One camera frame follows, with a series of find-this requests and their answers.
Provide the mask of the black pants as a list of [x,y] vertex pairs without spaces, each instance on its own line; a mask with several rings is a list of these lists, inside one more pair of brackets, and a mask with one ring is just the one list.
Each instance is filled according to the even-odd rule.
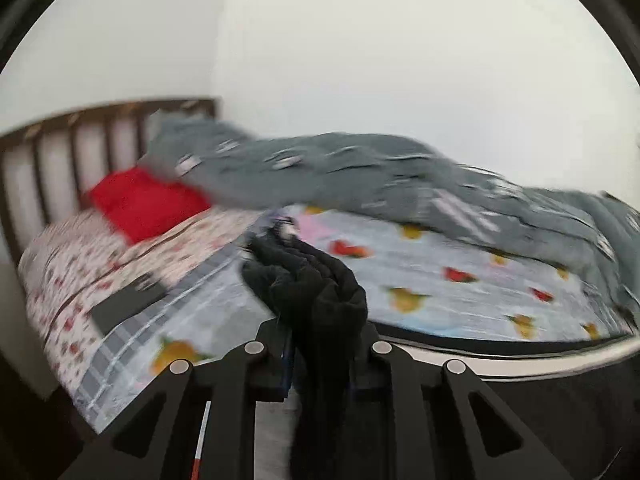
[[294,479],[374,479],[380,463],[370,411],[352,403],[352,364],[368,318],[364,289],[341,260],[297,237],[253,235],[242,279],[291,333],[299,414]]

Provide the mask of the floral bed sheet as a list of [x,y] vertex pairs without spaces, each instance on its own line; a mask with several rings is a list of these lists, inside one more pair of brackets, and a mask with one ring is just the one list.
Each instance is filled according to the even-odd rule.
[[24,250],[18,275],[27,318],[61,386],[75,392],[103,339],[93,307],[144,274],[175,286],[259,216],[215,206],[133,245],[95,209],[47,226]]

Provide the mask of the red pillow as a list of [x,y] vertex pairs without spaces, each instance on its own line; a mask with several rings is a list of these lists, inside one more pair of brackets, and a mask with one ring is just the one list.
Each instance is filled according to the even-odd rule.
[[139,167],[109,174],[86,196],[129,245],[161,236],[212,206],[194,188],[157,180]]

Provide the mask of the grey floral quilt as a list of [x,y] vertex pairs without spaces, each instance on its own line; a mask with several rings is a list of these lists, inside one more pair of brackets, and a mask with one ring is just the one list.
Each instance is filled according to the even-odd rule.
[[529,188],[404,136],[268,139],[201,114],[153,113],[142,166],[243,209],[305,204],[426,226],[556,263],[602,307],[639,310],[639,214],[607,195]]

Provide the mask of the dark wooden headboard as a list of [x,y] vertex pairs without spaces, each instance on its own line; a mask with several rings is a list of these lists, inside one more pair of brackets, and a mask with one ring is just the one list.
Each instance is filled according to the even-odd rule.
[[88,188],[143,155],[151,139],[144,123],[158,110],[215,117],[219,100],[188,96],[101,104],[2,134],[1,226],[14,264],[45,226],[85,208]]

